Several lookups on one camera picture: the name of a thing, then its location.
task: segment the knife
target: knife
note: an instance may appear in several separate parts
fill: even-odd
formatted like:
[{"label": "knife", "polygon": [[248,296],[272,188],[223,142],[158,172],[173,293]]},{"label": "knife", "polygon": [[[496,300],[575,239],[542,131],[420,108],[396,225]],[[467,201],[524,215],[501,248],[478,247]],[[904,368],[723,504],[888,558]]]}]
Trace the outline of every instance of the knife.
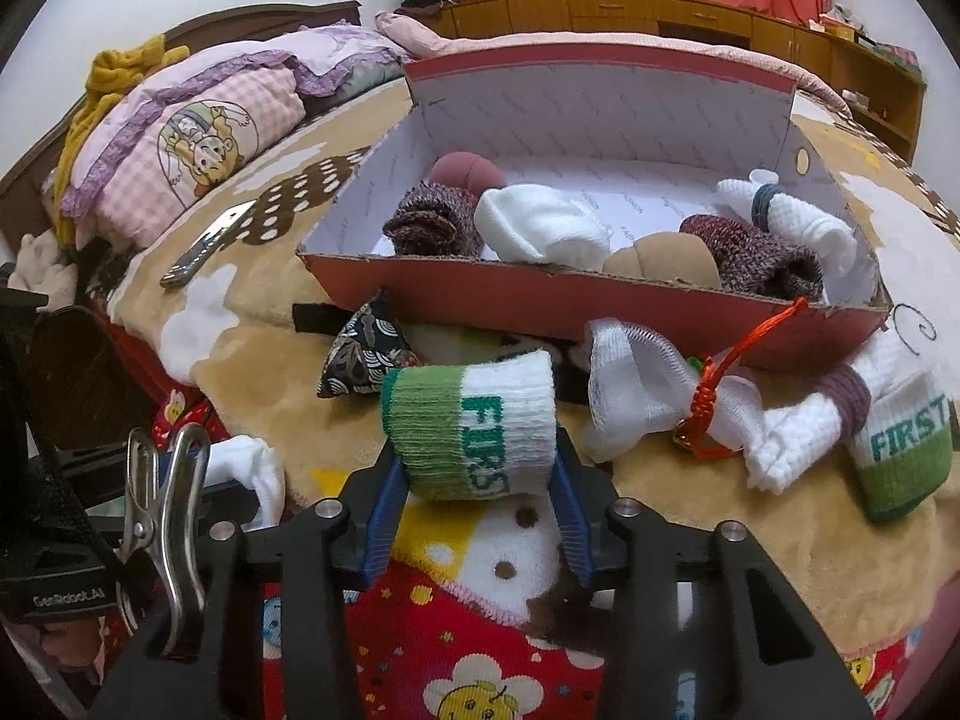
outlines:
[{"label": "knife", "polygon": [[171,266],[160,279],[160,285],[165,290],[176,290],[186,286],[190,279],[197,275],[197,271],[208,261],[213,252],[220,248],[227,233],[232,232],[253,210],[256,200],[234,205],[227,208],[216,218],[210,227],[203,230],[203,234],[193,242],[193,245],[181,255],[179,260]]}]

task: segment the beige plush blanket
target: beige plush blanket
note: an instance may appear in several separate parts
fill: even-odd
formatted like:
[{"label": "beige plush blanket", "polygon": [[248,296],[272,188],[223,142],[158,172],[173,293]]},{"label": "beige plush blanket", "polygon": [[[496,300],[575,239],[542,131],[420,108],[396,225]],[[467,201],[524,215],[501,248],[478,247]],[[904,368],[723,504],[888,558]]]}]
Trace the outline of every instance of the beige plush blanket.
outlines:
[{"label": "beige plush blanket", "polygon": [[[330,338],[295,333],[291,305],[324,302],[325,293],[296,258],[296,245],[325,213],[359,156],[356,150],[375,143],[409,107],[401,80],[296,132],[210,193],[138,257],[110,302],[114,322],[144,338],[168,372],[179,371],[181,380],[202,388],[230,432],[262,437],[275,447],[291,493],[301,502],[336,494],[347,471],[376,459],[383,436],[376,400],[316,397]],[[947,301],[936,298],[944,284],[960,282],[960,254],[952,242],[956,218],[925,192],[918,178],[822,106],[805,100],[795,108],[794,119],[815,145],[824,145],[827,160],[835,163],[829,167],[846,176],[851,204],[878,249],[894,300],[920,308],[935,322],[937,341],[927,341],[923,354],[952,364],[949,351],[960,338],[960,317],[952,307],[940,305]],[[318,163],[323,163],[326,190],[298,196],[304,170]],[[285,179],[285,190],[272,191]],[[162,290],[160,276],[176,258],[223,210],[245,199],[258,199],[253,223],[212,257],[188,289]],[[939,228],[930,218],[938,220]],[[912,266],[914,251],[925,254],[925,272],[934,282],[922,283],[915,272],[904,272]],[[449,341],[442,330],[421,328],[412,333],[414,346],[429,340],[431,332],[433,338]],[[482,338],[474,347],[488,341]],[[491,342],[493,356],[495,346]],[[441,362],[442,355],[431,349],[425,350],[426,357]],[[806,386],[763,377],[761,384],[768,405],[799,398]],[[957,391],[954,386],[954,397]],[[587,410],[560,404],[559,415],[577,440],[589,419]],[[958,473],[918,511],[883,528],[861,514],[851,460],[843,449],[834,450],[779,497],[747,491],[742,460],[698,464],[664,436],[648,437],[618,459],[614,480],[621,493],[676,522],[706,529],[731,517],[745,522],[847,655],[875,649],[922,622],[936,591],[960,568]],[[491,509],[469,505],[460,507],[457,517],[430,504],[408,507],[395,557],[419,565],[503,621],[542,635],[551,623],[549,615],[544,619],[539,614],[538,602],[557,595],[555,557],[530,569],[525,578],[525,562],[536,561],[521,555],[515,560],[520,590],[501,598],[493,597],[494,586],[503,585],[500,579],[500,584],[493,582],[496,567],[477,569],[477,560],[491,559],[478,557],[475,549],[483,533],[496,532],[520,553],[555,553],[555,527],[535,538],[538,528],[531,525],[538,512],[552,519],[541,504],[530,502],[520,509],[515,504]],[[504,518],[515,520],[515,533],[491,526]],[[490,579],[475,578],[487,570]]]}]

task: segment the wooden shelf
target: wooden shelf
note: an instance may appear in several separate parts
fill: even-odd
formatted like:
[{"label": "wooden shelf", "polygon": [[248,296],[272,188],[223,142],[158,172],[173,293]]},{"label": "wooden shelf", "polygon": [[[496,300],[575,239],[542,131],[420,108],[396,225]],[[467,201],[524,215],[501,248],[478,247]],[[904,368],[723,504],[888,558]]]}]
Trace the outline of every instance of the wooden shelf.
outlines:
[{"label": "wooden shelf", "polygon": [[840,93],[867,95],[897,124],[851,105],[853,116],[906,162],[920,133],[926,85],[867,47],[828,32],[754,11],[702,0],[471,0],[424,23],[448,38],[531,31],[638,32],[748,47],[819,76]]},{"label": "wooden shelf", "polygon": [[875,113],[874,111],[871,111],[867,108],[864,108],[862,105],[851,103],[849,100],[847,100],[847,105],[850,105],[851,112],[853,113],[853,117],[855,119],[857,117],[863,117],[864,119],[867,119],[869,122],[873,122],[874,124],[877,124],[879,127],[882,127],[883,129],[887,130],[888,132],[893,133],[894,135],[896,135],[896,137],[901,138],[901,140],[904,140],[907,143],[910,143],[909,135],[907,135],[899,127],[895,127],[894,124],[890,124],[890,122],[888,122],[887,119],[885,119],[884,117],[881,117],[880,114]]}]

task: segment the red string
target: red string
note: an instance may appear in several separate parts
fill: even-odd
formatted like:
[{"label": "red string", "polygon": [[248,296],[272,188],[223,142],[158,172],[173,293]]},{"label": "red string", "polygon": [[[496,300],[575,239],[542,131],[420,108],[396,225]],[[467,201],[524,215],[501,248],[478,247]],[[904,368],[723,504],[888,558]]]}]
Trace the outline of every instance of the red string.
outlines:
[{"label": "red string", "polygon": [[713,411],[717,402],[717,386],[720,385],[720,379],[727,372],[739,357],[753,346],[757,341],[763,338],[767,333],[773,330],[781,322],[785,322],[790,317],[795,317],[800,311],[806,308],[806,298],[797,298],[793,305],[784,309],[774,317],[770,317],[766,322],[758,324],[742,340],[731,349],[730,354],[723,358],[720,365],[714,365],[713,360],[707,357],[704,360],[704,369],[700,374],[700,382],[693,394],[693,400],[690,402],[690,416],[684,419],[673,432],[673,440],[677,445],[693,453],[698,460],[723,460],[724,458],[736,455],[740,449],[728,449],[723,445],[717,445],[717,448],[705,447],[702,442],[707,437],[707,429],[713,421]]}]

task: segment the patterned fabric pouch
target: patterned fabric pouch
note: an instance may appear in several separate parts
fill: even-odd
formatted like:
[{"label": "patterned fabric pouch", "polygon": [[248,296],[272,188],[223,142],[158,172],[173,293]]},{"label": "patterned fabric pouch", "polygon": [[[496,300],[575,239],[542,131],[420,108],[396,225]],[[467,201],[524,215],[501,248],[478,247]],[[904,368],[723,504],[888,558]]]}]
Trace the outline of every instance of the patterned fabric pouch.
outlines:
[{"label": "patterned fabric pouch", "polygon": [[410,365],[419,365],[419,360],[392,320],[383,293],[377,293],[334,338],[323,363],[317,396],[377,394],[391,370]]}]

